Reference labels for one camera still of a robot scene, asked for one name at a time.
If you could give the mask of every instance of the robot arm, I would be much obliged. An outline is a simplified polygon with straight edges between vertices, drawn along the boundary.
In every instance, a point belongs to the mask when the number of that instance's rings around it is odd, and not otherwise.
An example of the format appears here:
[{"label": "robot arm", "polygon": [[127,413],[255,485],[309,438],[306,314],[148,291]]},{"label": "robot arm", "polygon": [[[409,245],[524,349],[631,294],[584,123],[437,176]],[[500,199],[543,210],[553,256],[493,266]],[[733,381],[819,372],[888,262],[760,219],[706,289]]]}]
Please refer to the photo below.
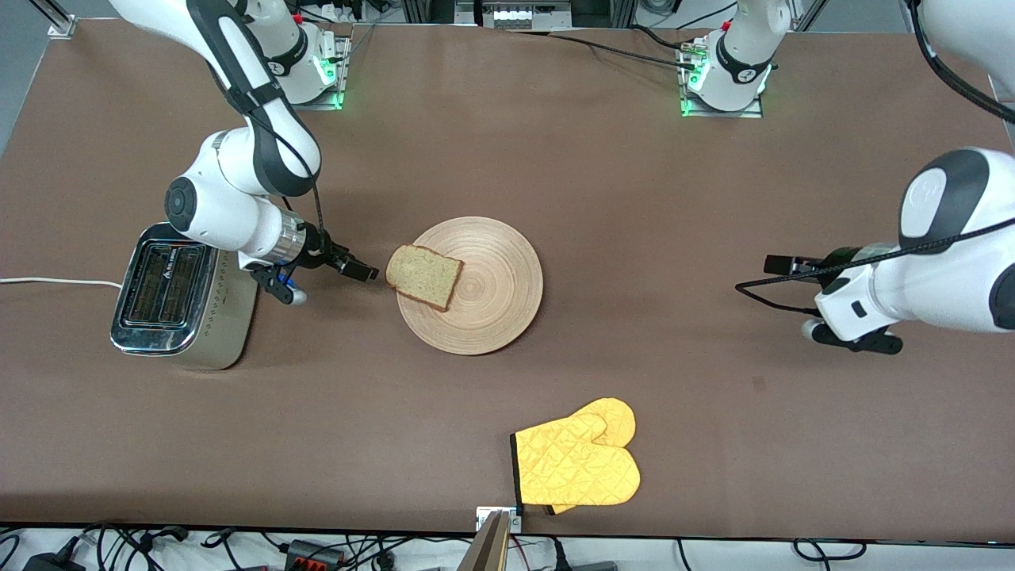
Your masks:
[{"label": "robot arm", "polygon": [[[919,13],[939,47],[1011,88],[1015,0],[924,0]],[[788,259],[770,257],[766,266],[777,265],[773,258]],[[895,354],[901,342],[886,329],[903,320],[983,334],[1015,331],[1015,157],[966,147],[935,158],[902,197],[897,244],[844,247],[805,263],[831,271],[818,277],[819,316],[803,330],[821,344]],[[791,266],[775,272],[806,275]]]},{"label": "robot arm", "polygon": [[771,71],[775,49],[790,30],[788,0],[739,0],[728,25],[695,44],[707,47],[696,80],[687,89],[720,111],[740,111],[754,100]]},{"label": "robot arm", "polygon": [[269,194],[295,197],[314,188],[321,154],[236,9],[226,0],[112,4],[134,25],[207,60],[226,99],[247,123],[210,135],[191,167],[173,181],[165,194],[170,223],[192,239],[238,252],[241,266],[283,303],[301,303],[306,296],[287,278],[279,283],[279,267],[288,267],[288,275],[296,265],[327,264],[364,281],[376,277],[376,269],[347,249],[333,248],[323,228],[268,200]]}]

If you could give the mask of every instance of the floor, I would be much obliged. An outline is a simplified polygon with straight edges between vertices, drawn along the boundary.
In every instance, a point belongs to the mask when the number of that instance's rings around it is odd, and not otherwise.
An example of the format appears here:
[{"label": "floor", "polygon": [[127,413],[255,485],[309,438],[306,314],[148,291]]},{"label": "floor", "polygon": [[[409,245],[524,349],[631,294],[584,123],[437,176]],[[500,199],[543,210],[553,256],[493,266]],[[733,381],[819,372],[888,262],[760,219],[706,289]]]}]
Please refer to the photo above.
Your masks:
[{"label": "floor", "polygon": [[[79,17],[117,15],[108,0],[60,0],[60,4]],[[673,27],[727,4],[728,0],[685,0],[677,14],[662,21],[659,16],[639,8],[638,21],[659,27]],[[3,11],[3,17],[0,17],[0,54],[3,54],[0,58],[2,154],[50,40],[46,35],[49,21],[27,0],[5,0],[0,10]],[[730,11],[703,19],[700,25],[718,26],[729,16]],[[813,30],[905,31],[905,25],[898,0],[830,0],[815,21]]]}]

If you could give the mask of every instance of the bread slice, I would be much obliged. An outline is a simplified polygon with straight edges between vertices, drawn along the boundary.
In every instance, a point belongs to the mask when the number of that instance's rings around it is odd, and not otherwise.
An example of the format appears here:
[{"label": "bread slice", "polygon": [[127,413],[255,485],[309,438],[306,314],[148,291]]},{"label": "bread slice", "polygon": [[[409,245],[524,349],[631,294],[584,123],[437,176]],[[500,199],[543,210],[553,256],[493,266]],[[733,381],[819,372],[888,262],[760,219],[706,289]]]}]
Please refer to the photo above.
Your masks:
[{"label": "bread slice", "polygon": [[463,265],[462,260],[407,243],[392,254],[385,278],[399,294],[444,312],[448,311]]}]

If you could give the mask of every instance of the power adapter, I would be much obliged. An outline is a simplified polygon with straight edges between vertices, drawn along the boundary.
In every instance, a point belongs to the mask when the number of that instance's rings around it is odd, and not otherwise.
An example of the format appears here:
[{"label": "power adapter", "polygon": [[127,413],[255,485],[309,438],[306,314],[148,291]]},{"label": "power adapter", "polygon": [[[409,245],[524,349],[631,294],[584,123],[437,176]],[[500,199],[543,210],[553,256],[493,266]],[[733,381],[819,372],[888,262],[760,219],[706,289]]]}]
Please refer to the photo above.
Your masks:
[{"label": "power adapter", "polygon": [[295,540],[285,551],[285,568],[300,571],[338,571],[345,562],[341,550]]},{"label": "power adapter", "polygon": [[24,564],[23,571],[84,571],[84,567],[71,561],[74,559],[74,548],[81,541],[81,536],[74,536],[60,548],[59,553],[41,553],[33,555]]},{"label": "power adapter", "polygon": [[23,571],[84,571],[84,567],[55,553],[41,553],[28,559]]}]

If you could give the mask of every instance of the black cable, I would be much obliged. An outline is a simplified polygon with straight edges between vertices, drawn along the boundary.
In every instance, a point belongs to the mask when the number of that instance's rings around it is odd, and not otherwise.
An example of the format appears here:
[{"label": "black cable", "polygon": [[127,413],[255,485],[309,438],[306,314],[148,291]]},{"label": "black cable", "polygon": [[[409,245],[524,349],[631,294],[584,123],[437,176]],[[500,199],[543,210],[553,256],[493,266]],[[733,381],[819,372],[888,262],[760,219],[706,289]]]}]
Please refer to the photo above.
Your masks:
[{"label": "black cable", "polygon": [[133,536],[134,532],[127,533],[123,529],[117,527],[116,525],[110,525],[110,528],[119,533],[120,537],[123,538],[124,542],[127,545],[129,545],[131,549],[134,550],[134,552],[131,553],[131,556],[127,558],[127,567],[125,569],[129,570],[131,560],[134,558],[135,555],[141,554],[141,557],[143,557],[144,560],[148,562],[149,570],[157,569],[158,571],[165,571],[165,569],[163,569],[162,566],[159,565],[158,562],[155,561],[151,557],[151,555],[149,555],[148,552],[144,548],[142,548],[141,545],[134,539]]},{"label": "black cable", "polygon": [[314,207],[317,208],[318,228],[320,228],[321,231],[324,231],[324,212],[321,211],[321,194],[317,188],[317,177],[314,175],[314,170],[311,169],[310,164],[308,164],[307,160],[303,159],[302,155],[296,151],[296,148],[291,144],[289,144],[289,141],[285,140],[285,137],[276,133],[274,129],[268,126],[268,124],[266,124],[264,121],[261,121],[257,117],[254,117],[253,115],[248,114],[247,117],[258,127],[261,127],[265,131],[267,131],[271,136],[275,137],[275,140],[285,145],[285,147],[289,149],[289,152],[291,152],[293,156],[295,156],[296,159],[299,160],[299,163],[302,164],[303,168],[307,169],[307,175],[311,179],[311,185],[312,185],[311,190],[314,191]]},{"label": "black cable", "polygon": [[557,565],[553,568],[554,571],[571,571],[570,564],[567,563],[567,554],[564,553],[564,546],[560,543],[560,540],[550,537],[553,542],[553,550],[557,555]]},{"label": "black cable", "polygon": [[671,50],[679,50],[680,49],[680,43],[679,42],[676,43],[676,44],[674,44],[672,42],[667,42],[666,40],[663,40],[662,38],[660,38],[659,35],[657,35],[656,32],[652,30],[652,28],[644,26],[644,25],[641,25],[639,23],[631,24],[631,29],[636,29],[638,31],[644,31],[645,33],[647,33],[649,35],[649,38],[652,38],[653,42],[659,44],[660,46],[665,46],[667,48],[670,48]]},{"label": "black cable", "polygon": [[[817,552],[818,556],[814,557],[812,555],[807,555],[800,551],[800,544],[807,543],[810,544],[814,551]],[[818,545],[814,540],[808,540],[807,538],[797,538],[793,541],[793,552],[797,554],[798,557],[811,563],[821,563],[824,565],[825,571],[831,571],[832,561],[853,561],[854,559],[860,559],[867,553],[867,544],[860,544],[860,550],[857,553],[851,553],[847,555],[826,555],[821,546]]]},{"label": "black cable", "polygon": [[353,569],[353,570],[359,569],[359,567],[362,566],[362,565],[364,565],[365,563],[367,563],[369,561],[374,561],[375,559],[381,557],[382,555],[393,551],[395,548],[398,548],[398,547],[404,546],[405,544],[408,544],[412,540],[413,540],[413,538],[403,538],[402,540],[399,540],[397,543],[392,544],[390,547],[382,548],[381,550],[378,551],[378,553],[368,556],[366,559],[364,559],[362,561],[357,561],[355,565],[352,565],[350,567],[350,569]]},{"label": "black cable", "polygon": [[684,553],[684,542],[677,538],[677,550],[680,552],[680,563],[684,565],[684,571],[691,571],[691,564],[687,563],[687,554]]},{"label": "black cable", "polygon": [[[226,527],[225,529],[215,531],[214,533],[211,533],[210,536],[205,538],[203,542],[201,542],[201,547],[213,550],[218,546],[222,546],[223,548],[225,548],[225,555],[228,556],[229,562],[232,563],[232,567],[235,568],[236,571],[243,571],[244,568],[240,566],[239,562],[236,562],[236,558],[232,554],[232,548],[229,547],[229,536],[232,536],[233,533],[235,533],[235,531],[236,531],[235,527]],[[130,564],[129,564],[130,560],[128,559],[127,561],[128,561],[127,571],[130,571]]]},{"label": "black cable", "polygon": [[276,543],[275,543],[274,541],[272,541],[272,539],[271,539],[271,538],[269,538],[269,537],[268,537],[268,534],[267,534],[267,533],[265,533],[264,531],[261,531],[261,537],[262,537],[262,538],[264,538],[264,541],[266,541],[266,542],[268,542],[269,544],[271,544],[272,546],[274,546],[274,548],[275,548],[276,550],[278,550],[279,552],[281,552],[281,553],[286,553],[286,552],[288,551],[288,544],[276,544]]},{"label": "black cable", "polygon": [[67,543],[64,544],[64,547],[60,548],[60,551],[57,552],[57,557],[56,557],[56,562],[58,565],[66,565],[74,559],[74,549],[77,548],[78,542],[80,542],[81,538],[83,538],[84,534],[88,532],[89,528],[90,526],[85,527],[84,531],[81,531],[77,536],[74,536],[70,540],[67,540]]},{"label": "black cable", "polygon": [[106,561],[103,558],[103,540],[106,538],[106,526],[104,525],[98,531],[98,540],[95,542],[95,562],[98,564],[98,571],[106,571]]},{"label": "black cable", "polygon": [[377,540],[374,540],[373,544],[370,544],[368,546],[364,546],[364,544],[366,543],[367,540],[368,540],[368,538],[364,536],[363,539],[362,539],[362,541],[359,542],[359,551],[356,552],[356,554],[352,556],[352,559],[350,559],[349,562],[346,564],[349,567],[349,569],[359,569],[359,567],[361,565],[363,565],[364,563],[366,563],[368,561],[371,562],[373,560],[377,559],[377,557],[381,554],[381,552],[379,552],[379,553],[377,553],[377,554],[375,554],[375,555],[373,555],[373,556],[370,556],[370,557],[368,557],[366,559],[361,559],[366,552],[370,551],[371,549],[374,549],[376,547],[381,546],[381,548],[384,549],[383,548],[383,546],[384,546],[384,538],[383,537],[379,536]]},{"label": "black cable", "polygon": [[130,553],[130,557],[127,558],[127,564],[124,565],[124,571],[130,571],[130,564],[131,564],[131,562],[134,561],[134,556],[137,555],[137,554],[139,554],[139,553],[141,553],[141,552],[139,552],[139,551],[132,551]]},{"label": "black cable", "polygon": [[710,18],[712,16],[715,16],[717,14],[721,14],[721,13],[729,10],[730,8],[732,8],[732,7],[736,6],[736,5],[737,5],[736,2],[731,2],[727,6],[724,6],[724,7],[720,8],[720,9],[714,11],[714,12],[708,12],[707,14],[705,14],[705,15],[699,17],[699,18],[694,18],[694,19],[692,19],[691,21],[689,21],[687,23],[684,23],[684,24],[678,25],[677,27],[674,27],[673,29],[683,29],[683,28],[687,27],[688,25],[691,25],[692,23],[697,23],[697,22],[699,22],[699,21],[701,21],[701,20],[703,20],[705,18]]},{"label": "black cable", "polygon": [[10,558],[14,557],[14,552],[16,552],[17,548],[21,545],[21,537],[7,536],[6,538],[0,540],[0,546],[6,544],[7,542],[12,542],[14,545],[10,547],[10,551],[7,552],[7,556],[3,558],[3,561],[0,561],[0,570],[2,570],[7,563],[10,562]]},{"label": "black cable", "polygon": [[117,548],[116,553],[113,554],[113,560],[110,561],[110,571],[116,570],[117,561],[120,560],[120,554],[124,551],[124,548],[127,547],[127,542],[123,538],[120,538],[119,542],[120,542],[120,547]]},{"label": "black cable", "polygon": [[612,46],[606,46],[603,44],[597,44],[595,42],[590,42],[588,40],[582,40],[581,38],[571,38],[570,35],[554,35],[552,33],[545,33],[547,38],[556,38],[557,40],[566,40],[567,42],[574,42],[577,44],[582,44],[584,46],[589,46],[590,48],[597,48],[599,50],[605,50],[607,52],[613,52],[614,54],[620,54],[621,56],[627,56],[629,58],[634,58],[638,60],[650,61],[653,63],[661,63],[663,65],[668,65],[671,67],[678,67],[683,69],[694,69],[694,66],[689,63],[680,63],[670,60],[664,60],[662,58],[654,58],[652,56],[647,56],[644,54],[637,54],[634,52],[628,52],[626,50],[621,50],[619,48],[614,48]]},{"label": "black cable", "polygon": [[906,0],[906,4],[909,8],[909,18],[912,20],[913,35],[917,37],[917,44],[920,46],[920,53],[924,56],[924,59],[927,61],[927,64],[931,66],[934,73],[937,74],[937,76],[955,92],[962,95],[976,106],[1008,123],[1015,123],[1015,111],[1008,109],[990,95],[973,87],[970,83],[952,71],[951,68],[945,65],[937,54],[931,52],[927,34],[924,32],[923,25],[920,21],[920,14],[917,10],[918,6],[920,6],[920,0]]},{"label": "black cable", "polygon": [[313,23],[339,23],[339,22],[337,22],[337,21],[329,18],[328,16],[326,16],[324,14],[315,14],[314,12],[312,12],[312,11],[308,10],[307,8],[304,8],[302,6],[302,4],[299,5],[299,11],[302,12],[302,13],[304,13],[304,14],[309,14],[311,16],[314,16],[315,18],[321,18],[317,22],[313,22]]},{"label": "black cable", "polygon": [[794,307],[790,307],[790,306],[784,306],[782,304],[776,304],[775,302],[768,301],[768,300],[762,298],[761,296],[758,296],[756,294],[752,294],[752,293],[748,292],[747,290],[750,289],[750,288],[758,288],[758,287],[760,287],[760,285],[771,285],[773,283],[782,283],[784,281],[797,281],[797,280],[800,280],[800,279],[806,279],[808,277],[815,277],[815,276],[818,276],[818,275],[825,275],[825,274],[828,274],[828,273],[837,273],[837,272],[840,272],[840,271],[843,271],[843,270],[847,270],[847,269],[850,269],[850,268],[860,267],[860,266],[869,265],[869,264],[876,264],[876,263],[880,263],[880,262],[883,262],[883,261],[886,261],[886,260],[891,260],[891,259],[894,259],[894,258],[900,258],[902,256],[907,256],[909,254],[916,254],[918,252],[926,252],[928,249],[936,249],[938,247],[944,247],[946,245],[950,245],[950,244],[955,243],[957,241],[963,241],[963,240],[966,240],[966,239],[971,239],[973,237],[979,237],[980,235],[985,235],[987,233],[991,233],[992,231],[997,231],[999,229],[1004,229],[1004,228],[1006,228],[1006,227],[1008,227],[1010,225],[1013,225],[1013,224],[1015,224],[1015,218],[1009,218],[1007,220],[998,222],[996,224],[991,224],[989,226],[985,226],[985,227],[982,227],[979,229],[974,229],[972,231],[967,231],[965,233],[956,233],[954,235],[949,235],[947,237],[942,237],[940,239],[934,239],[932,241],[925,241],[925,242],[917,244],[917,245],[910,245],[908,247],[902,247],[902,248],[896,249],[894,252],[888,252],[887,254],[879,254],[877,256],[871,256],[870,258],[864,258],[862,260],[853,260],[851,262],[845,262],[845,263],[841,263],[841,264],[833,265],[833,266],[828,266],[828,267],[822,267],[822,268],[819,268],[819,269],[812,269],[810,271],[803,271],[803,272],[800,272],[800,273],[795,273],[793,275],[779,275],[779,276],[775,276],[775,277],[767,277],[767,278],[764,278],[764,279],[755,279],[753,281],[742,281],[742,282],[737,283],[736,285],[734,285],[734,288],[737,290],[737,292],[740,292],[741,294],[747,296],[748,298],[751,298],[752,300],[755,300],[757,302],[761,302],[761,303],[763,303],[764,305],[766,305],[768,307],[771,307],[771,308],[774,308],[774,309],[780,309],[780,310],[783,310],[783,311],[794,311],[794,312],[797,312],[797,313],[807,313],[808,315],[816,315],[816,316],[820,317],[820,315],[821,315],[820,313],[816,313],[816,314],[809,313],[810,311],[815,311],[816,312],[817,310],[808,310],[808,309],[804,309],[804,308],[794,308]]},{"label": "black cable", "polygon": [[244,568],[236,562],[236,556],[232,555],[232,548],[229,547],[229,541],[227,539],[222,540],[222,547],[225,548],[225,555],[229,556],[229,562],[236,568],[236,571],[243,571]]},{"label": "black cable", "polygon": [[[378,538],[378,547],[381,548],[382,550],[384,550],[384,539],[383,538]],[[378,563],[379,560],[381,560],[380,556],[374,558],[370,561],[370,571],[378,571],[377,563]]]}]

